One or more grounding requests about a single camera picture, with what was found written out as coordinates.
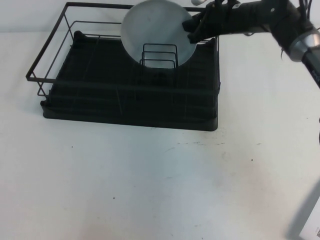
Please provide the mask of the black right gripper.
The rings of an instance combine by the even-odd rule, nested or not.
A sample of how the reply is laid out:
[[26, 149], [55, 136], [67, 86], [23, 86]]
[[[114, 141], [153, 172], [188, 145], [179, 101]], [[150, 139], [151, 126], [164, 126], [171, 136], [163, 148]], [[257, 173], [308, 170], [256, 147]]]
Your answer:
[[205, 9], [182, 23], [191, 44], [221, 35], [240, 34], [235, 10], [241, 5], [238, 0], [209, 2]]

